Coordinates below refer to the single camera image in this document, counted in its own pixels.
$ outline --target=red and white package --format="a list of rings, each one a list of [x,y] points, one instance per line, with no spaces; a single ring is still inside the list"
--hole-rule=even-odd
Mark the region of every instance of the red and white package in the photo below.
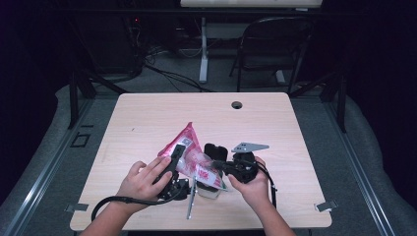
[[[157,155],[171,155],[177,145],[186,147],[176,167],[178,172],[191,178],[196,176],[197,181],[216,189],[227,189],[218,171],[208,167],[212,160],[203,153],[192,122],[189,122],[186,128]]]

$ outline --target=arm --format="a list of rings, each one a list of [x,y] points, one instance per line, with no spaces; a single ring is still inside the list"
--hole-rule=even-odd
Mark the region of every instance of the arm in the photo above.
[[[141,161],[136,162],[123,180],[116,196],[157,201],[157,195],[169,182],[172,172],[165,173],[155,184],[153,181],[170,161],[170,157],[157,157],[149,165]],[[148,206],[111,202],[81,235],[119,235],[130,216],[146,207]]]
[[[265,165],[259,157],[256,157],[256,160]],[[269,200],[268,178],[264,172],[258,171],[255,179],[247,184],[240,183],[233,175],[228,175],[228,177],[232,186],[242,194],[243,199],[260,219],[267,236],[295,236]]]

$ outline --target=wooden tabletop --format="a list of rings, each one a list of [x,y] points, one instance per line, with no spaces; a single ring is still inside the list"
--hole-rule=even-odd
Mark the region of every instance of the wooden tabletop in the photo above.
[[[181,0],[182,7],[320,8],[323,0]]]
[[[241,102],[235,109],[232,102]],[[297,119],[286,93],[126,93],[119,97],[91,168],[71,228],[84,230],[102,199],[116,194],[132,164],[150,163],[167,144],[193,122],[202,149],[206,143],[226,147],[228,160],[242,142],[269,145],[255,155],[267,163],[277,187],[277,209],[292,228],[328,227],[325,201]],[[216,200],[196,195],[192,218],[189,199],[150,206],[135,213],[125,230],[228,230],[262,228],[239,192],[229,187]]]

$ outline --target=forearm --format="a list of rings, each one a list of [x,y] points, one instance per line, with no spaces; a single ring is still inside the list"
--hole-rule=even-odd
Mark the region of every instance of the forearm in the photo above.
[[[260,219],[267,236],[295,236],[294,231],[271,203],[257,206],[254,211]]]
[[[130,214],[120,210],[124,203],[109,203],[97,218],[83,231],[82,236],[100,235],[116,236],[120,234],[123,226],[128,221]]]

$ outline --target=person's left hand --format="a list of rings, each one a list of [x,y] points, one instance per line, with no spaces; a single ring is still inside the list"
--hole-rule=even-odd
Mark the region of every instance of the person's left hand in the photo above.
[[[149,165],[138,161],[132,165],[128,175],[123,180],[116,196],[130,197],[145,201],[157,201],[157,195],[168,184],[172,172],[166,172],[158,182],[153,184],[156,177],[169,165],[171,157],[159,156]],[[126,213],[133,214],[148,206],[139,204],[118,203]]]

